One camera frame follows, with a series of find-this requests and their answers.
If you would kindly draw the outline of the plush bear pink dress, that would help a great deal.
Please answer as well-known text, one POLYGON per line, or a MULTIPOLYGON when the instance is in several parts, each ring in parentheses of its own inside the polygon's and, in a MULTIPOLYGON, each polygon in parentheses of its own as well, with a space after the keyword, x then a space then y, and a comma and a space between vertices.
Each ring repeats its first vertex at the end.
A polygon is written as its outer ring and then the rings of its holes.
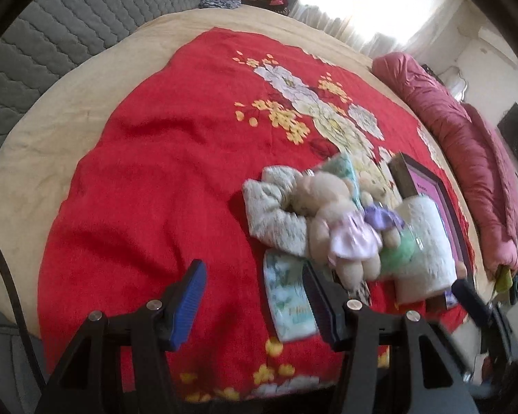
POLYGON ((381 236, 365 221, 352 198, 354 183, 317 171, 296 179, 291 195, 295 213, 309 220, 309 255, 338 275, 346 290, 356 290, 381 271, 381 236))

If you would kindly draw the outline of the green item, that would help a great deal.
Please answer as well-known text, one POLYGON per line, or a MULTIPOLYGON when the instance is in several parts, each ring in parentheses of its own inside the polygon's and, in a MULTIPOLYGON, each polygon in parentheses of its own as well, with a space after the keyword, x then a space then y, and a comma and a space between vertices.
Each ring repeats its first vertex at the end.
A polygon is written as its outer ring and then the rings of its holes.
POLYGON ((413 272, 413 260, 420 256, 424 246, 410 226, 400 230, 401 244, 397 248, 383 247, 380 251, 380 278, 400 278, 413 272))

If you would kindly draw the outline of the white floral fabric scrunchie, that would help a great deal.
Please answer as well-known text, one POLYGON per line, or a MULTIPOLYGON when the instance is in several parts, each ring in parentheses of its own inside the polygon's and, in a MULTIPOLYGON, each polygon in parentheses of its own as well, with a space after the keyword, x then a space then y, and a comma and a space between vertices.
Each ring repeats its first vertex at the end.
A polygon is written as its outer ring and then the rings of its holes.
POLYGON ((263 244, 297 257, 309 256, 308 219, 293 212, 292 195, 303 174, 290 166, 267 166, 259 180, 242 185, 249 233, 263 244))

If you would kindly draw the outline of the plush bear purple dress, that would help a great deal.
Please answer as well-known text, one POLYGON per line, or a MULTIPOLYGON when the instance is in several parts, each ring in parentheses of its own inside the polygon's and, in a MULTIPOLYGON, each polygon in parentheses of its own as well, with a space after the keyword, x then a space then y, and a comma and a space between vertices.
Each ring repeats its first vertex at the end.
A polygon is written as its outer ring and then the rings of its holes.
POLYGON ((391 191, 370 176, 360 177, 358 184, 366 223, 381 236, 385 248, 397 249, 401 245, 404 221, 388 206, 391 191))

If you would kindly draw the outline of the dark tray with pink book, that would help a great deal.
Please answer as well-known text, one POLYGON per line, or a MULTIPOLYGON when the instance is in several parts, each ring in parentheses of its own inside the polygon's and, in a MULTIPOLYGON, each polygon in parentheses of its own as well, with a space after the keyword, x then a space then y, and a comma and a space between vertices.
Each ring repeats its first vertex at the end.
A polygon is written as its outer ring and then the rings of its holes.
MULTIPOLYGON (((467 281, 473 282, 472 258, 467 244, 467 236, 463 234, 458 214, 442 179, 405 153, 394 156, 388 167, 402 201, 411 196, 426 195, 435 202, 456 264, 462 263, 466 266, 467 281)), ((451 288, 439 296, 424 301, 428 310, 432 312, 448 310, 458 304, 451 288)))

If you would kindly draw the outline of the dark clothes pile on chair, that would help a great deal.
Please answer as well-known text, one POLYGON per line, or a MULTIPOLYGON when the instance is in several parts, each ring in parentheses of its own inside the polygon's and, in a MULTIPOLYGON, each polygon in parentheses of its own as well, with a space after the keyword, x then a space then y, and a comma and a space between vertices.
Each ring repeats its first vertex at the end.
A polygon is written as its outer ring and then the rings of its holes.
POLYGON ((518 303, 518 270, 511 271, 506 266, 500 266, 496 274, 495 292, 500 301, 514 306, 518 303))

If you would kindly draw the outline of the white lace roll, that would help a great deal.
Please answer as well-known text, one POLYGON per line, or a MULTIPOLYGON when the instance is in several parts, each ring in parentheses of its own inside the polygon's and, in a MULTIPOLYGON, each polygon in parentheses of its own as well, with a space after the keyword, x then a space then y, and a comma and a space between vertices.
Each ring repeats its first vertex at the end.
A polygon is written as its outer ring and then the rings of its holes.
POLYGON ((415 195, 405 198, 396 211, 420 241, 420 249, 395 274, 397 303, 408 305, 443 294, 457 272, 437 205, 426 195, 415 195))

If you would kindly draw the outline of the red floral blanket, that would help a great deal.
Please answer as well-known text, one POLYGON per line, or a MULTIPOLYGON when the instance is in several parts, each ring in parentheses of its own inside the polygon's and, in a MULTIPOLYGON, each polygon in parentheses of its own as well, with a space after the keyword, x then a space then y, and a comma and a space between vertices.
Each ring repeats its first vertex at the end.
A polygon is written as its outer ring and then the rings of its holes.
POLYGON ((179 49, 112 113, 52 224, 38 283, 47 365, 88 313, 132 312, 201 259, 205 293, 189 340, 169 356, 184 398, 332 383, 342 360, 319 336, 275 337, 266 247, 249 235, 241 188, 266 166, 303 170, 341 150, 374 177, 397 152, 443 173, 417 118, 354 72, 221 28, 179 49))

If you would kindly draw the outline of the pink rolled quilt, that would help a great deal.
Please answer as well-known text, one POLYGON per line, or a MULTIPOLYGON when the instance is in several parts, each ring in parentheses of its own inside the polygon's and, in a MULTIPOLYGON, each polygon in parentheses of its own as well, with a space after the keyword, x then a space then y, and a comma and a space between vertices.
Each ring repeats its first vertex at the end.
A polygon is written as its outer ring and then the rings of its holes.
POLYGON ((457 101, 412 56, 391 52, 373 60, 388 86, 435 138, 478 230, 488 272, 518 271, 518 177, 494 128, 470 104, 457 101))

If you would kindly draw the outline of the beige bed sheet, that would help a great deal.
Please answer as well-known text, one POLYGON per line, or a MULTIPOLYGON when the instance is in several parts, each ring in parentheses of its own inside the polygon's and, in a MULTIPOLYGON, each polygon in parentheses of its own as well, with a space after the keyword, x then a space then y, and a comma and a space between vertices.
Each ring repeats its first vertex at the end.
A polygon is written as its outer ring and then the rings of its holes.
POLYGON ((96 145, 117 105, 179 48, 213 27, 300 47, 389 94, 371 74, 367 56, 301 22, 255 9, 193 9, 164 15, 86 60, 38 99, 0 150, 0 247, 32 334, 40 331, 38 277, 46 240, 75 166, 96 145))

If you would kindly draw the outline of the white sheer curtain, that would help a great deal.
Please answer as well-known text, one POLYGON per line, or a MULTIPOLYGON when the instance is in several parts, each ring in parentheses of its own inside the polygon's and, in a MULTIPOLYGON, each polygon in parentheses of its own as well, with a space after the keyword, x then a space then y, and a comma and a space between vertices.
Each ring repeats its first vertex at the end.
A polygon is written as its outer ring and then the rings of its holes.
POLYGON ((428 50, 464 0, 297 0, 290 16, 375 58, 428 50))

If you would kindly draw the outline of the grey quilted headboard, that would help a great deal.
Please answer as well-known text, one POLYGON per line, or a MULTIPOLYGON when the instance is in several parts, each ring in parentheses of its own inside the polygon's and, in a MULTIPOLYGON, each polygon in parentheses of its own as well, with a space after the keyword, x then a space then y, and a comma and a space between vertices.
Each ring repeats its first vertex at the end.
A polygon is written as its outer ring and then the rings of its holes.
POLYGON ((145 22, 200 0, 32 0, 0 38, 0 148, 32 105, 145 22))

